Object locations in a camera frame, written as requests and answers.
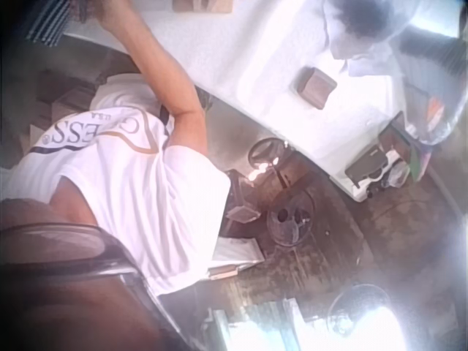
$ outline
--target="dark floor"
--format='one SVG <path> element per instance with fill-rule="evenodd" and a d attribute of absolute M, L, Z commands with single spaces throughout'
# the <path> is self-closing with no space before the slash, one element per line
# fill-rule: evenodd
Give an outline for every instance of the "dark floor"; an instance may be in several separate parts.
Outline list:
<path fill-rule="evenodd" d="M 29 133 L 37 116 L 41 71 L 51 69 L 98 86 L 109 75 L 136 70 L 127 56 L 72 38 L 64 38 L 54 49 L 23 43 L 2 55 L 3 167 L 13 166 L 22 156 L 19 137 Z M 223 170 L 237 167 L 246 172 L 246 152 L 270 133 L 228 106 L 214 110 L 208 122 L 215 140 L 212 159 Z M 229 132 L 223 118 L 230 123 Z M 466 330 L 465 237 L 434 182 L 426 176 L 420 183 L 355 203 L 316 166 L 295 157 L 283 173 L 292 183 L 298 181 L 291 191 L 306 190 L 314 199 L 312 234 L 292 249 L 280 249 L 271 243 L 264 216 L 242 227 L 241 235 L 256 237 L 267 260 L 237 277 L 201 282 L 162 297 L 183 333 L 203 343 L 209 310 L 224 309 L 234 321 L 241 307 L 283 298 L 296 298 L 303 316 L 312 318 L 358 282 L 385 288 L 441 340 Z M 265 182 L 262 197 L 268 202 L 281 187 L 275 177 Z"/>

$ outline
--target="hand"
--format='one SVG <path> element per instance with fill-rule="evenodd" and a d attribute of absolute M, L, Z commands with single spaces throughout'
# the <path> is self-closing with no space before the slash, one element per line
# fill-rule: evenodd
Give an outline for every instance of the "hand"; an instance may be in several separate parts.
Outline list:
<path fill-rule="evenodd" d="M 126 21 L 126 17 L 135 14 L 131 0 L 94 0 L 97 20 L 101 26 L 113 33 Z"/>

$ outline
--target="white tablecloth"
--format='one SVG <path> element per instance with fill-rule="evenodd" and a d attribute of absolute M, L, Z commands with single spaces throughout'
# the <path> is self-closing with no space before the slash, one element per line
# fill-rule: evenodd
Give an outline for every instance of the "white tablecloth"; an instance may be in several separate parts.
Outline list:
<path fill-rule="evenodd" d="M 228 15 L 178 14 L 171 0 L 136 0 L 151 30 L 209 93 L 306 155 L 352 194 L 344 170 L 400 110 L 403 89 L 389 76 L 351 78 L 328 50 L 322 0 L 234 0 Z M 96 21 L 68 34 L 124 50 Z M 295 92 L 304 67 L 338 82 L 324 110 Z"/>

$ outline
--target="person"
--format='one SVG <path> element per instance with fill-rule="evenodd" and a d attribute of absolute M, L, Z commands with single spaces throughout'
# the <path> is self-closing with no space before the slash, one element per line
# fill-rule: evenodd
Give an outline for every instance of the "person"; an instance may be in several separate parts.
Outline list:
<path fill-rule="evenodd" d="M 206 274 L 230 182 L 207 158 L 205 114 L 185 71 L 130 0 L 94 5 L 147 84 L 139 75 L 109 78 L 90 112 L 56 122 L 2 174 L 1 199 L 31 199 L 68 222 L 101 227 L 128 249 L 154 294 L 171 293 Z"/>

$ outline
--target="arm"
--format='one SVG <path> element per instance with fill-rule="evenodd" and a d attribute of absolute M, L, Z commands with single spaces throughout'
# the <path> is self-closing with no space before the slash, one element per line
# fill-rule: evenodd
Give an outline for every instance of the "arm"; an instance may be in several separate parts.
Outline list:
<path fill-rule="evenodd" d="M 161 103 L 174 116 L 169 145 L 207 154 L 205 113 L 180 64 L 154 38 L 129 0 L 97 0 L 98 18 L 132 57 Z"/>

